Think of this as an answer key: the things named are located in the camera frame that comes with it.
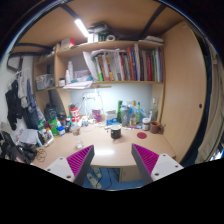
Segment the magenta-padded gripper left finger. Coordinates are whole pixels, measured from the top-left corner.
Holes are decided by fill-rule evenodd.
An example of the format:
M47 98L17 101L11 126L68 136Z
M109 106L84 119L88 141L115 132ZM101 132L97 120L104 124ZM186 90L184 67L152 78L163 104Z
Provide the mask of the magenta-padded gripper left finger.
M46 168L46 171L82 186L93 157L94 146L90 145L67 158L57 158Z

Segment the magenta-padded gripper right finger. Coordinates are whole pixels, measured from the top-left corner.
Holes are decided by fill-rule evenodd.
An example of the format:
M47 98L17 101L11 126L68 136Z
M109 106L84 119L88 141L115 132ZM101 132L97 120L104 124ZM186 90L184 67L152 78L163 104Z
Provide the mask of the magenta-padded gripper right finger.
M132 144L131 153L145 185L182 169L182 166L166 153L158 155L137 144Z

